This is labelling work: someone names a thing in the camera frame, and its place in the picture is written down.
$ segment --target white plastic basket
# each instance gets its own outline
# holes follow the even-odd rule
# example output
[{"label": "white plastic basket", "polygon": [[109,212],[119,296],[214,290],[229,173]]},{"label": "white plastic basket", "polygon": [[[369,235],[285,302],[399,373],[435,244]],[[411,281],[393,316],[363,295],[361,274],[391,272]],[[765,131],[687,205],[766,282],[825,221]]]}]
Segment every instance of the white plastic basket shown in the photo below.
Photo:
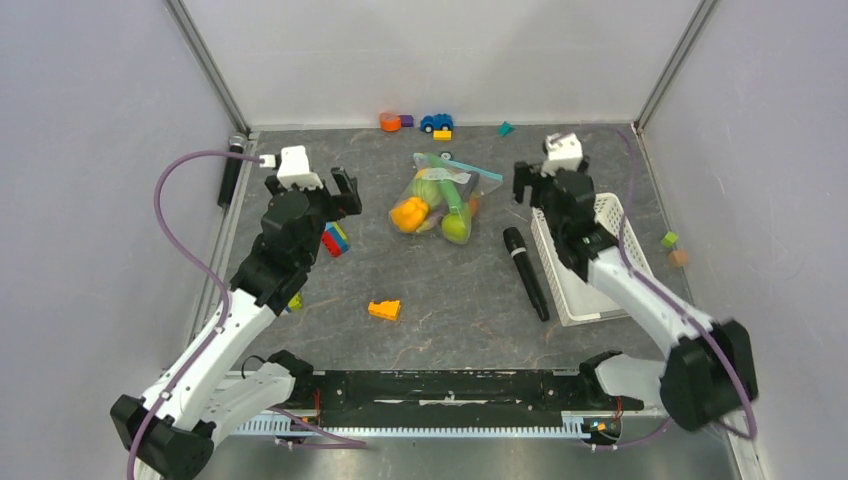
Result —
[{"label": "white plastic basket", "polygon": [[[595,219],[614,235],[618,235],[622,213],[621,202],[615,194],[599,193],[595,197]],[[535,208],[532,230],[536,248],[539,250],[539,256],[542,257],[545,276],[557,306],[559,320],[564,326],[608,320],[626,314],[609,297],[587,285],[574,272],[560,263],[545,215]],[[642,247],[630,227],[630,222],[624,227],[624,246],[633,265],[653,275],[645,259],[645,253],[642,252]]]}]

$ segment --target toy car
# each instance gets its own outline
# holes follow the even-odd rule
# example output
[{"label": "toy car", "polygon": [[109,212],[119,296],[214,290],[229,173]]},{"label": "toy car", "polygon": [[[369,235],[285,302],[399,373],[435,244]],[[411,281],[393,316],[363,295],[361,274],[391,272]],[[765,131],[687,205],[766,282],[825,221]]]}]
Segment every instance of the toy car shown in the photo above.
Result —
[{"label": "toy car", "polygon": [[453,130],[453,118],[447,113],[427,115],[421,119],[421,131],[433,133],[433,130]]}]

